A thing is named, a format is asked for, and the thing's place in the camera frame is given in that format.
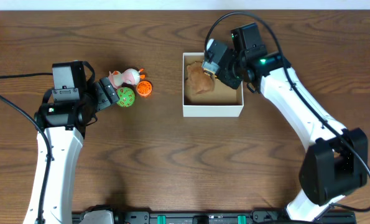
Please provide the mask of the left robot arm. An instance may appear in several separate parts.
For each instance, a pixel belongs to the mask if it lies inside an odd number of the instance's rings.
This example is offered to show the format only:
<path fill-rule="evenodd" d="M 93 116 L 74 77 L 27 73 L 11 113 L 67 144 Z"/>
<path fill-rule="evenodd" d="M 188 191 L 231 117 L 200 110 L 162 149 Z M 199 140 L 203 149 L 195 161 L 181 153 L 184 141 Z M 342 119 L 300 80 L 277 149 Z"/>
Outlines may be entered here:
<path fill-rule="evenodd" d="M 38 159 L 24 223 L 71 223 L 76 163 L 84 132 L 63 124 L 37 134 Z"/>

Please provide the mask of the grey yellow toy truck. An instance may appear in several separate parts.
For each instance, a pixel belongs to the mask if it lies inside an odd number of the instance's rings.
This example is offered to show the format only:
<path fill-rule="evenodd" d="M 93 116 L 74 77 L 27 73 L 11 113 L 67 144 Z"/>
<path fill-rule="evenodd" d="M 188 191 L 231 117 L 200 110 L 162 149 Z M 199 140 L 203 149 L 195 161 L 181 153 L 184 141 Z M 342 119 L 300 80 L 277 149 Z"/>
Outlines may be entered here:
<path fill-rule="evenodd" d="M 208 60 L 204 60 L 201 65 L 205 74 L 216 78 L 216 73 L 220 69 L 220 66 L 215 62 L 209 62 Z"/>

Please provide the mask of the brown plush toy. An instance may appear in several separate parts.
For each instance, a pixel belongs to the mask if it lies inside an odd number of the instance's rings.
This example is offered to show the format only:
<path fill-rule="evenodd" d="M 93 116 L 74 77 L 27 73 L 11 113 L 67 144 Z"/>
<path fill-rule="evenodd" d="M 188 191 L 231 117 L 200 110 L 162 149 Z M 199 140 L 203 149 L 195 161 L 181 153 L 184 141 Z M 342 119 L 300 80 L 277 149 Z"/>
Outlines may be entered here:
<path fill-rule="evenodd" d="M 215 81 L 204 72 L 201 65 L 201 62 L 193 62 L 186 67 L 187 77 L 185 84 L 192 95 L 211 92 L 215 88 Z"/>

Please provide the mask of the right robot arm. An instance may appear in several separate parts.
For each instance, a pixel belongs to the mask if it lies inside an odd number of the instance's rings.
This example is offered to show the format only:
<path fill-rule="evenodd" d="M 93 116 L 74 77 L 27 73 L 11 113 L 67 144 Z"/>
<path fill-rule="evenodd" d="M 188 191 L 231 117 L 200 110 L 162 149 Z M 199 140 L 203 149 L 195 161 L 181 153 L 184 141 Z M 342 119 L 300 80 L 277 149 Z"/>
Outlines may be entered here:
<path fill-rule="evenodd" d="M 282 113 L 305 148 L 298 175 L 301 191 L 286 207 L 291 220 L 315 221 L 341 199 L 366 185 L 368 140 L 348 130 L 309 94 L 290 62 L 280 53 L 213 52 L 206 60 L 216 78 L 231 88 L 252 84 Z"/>

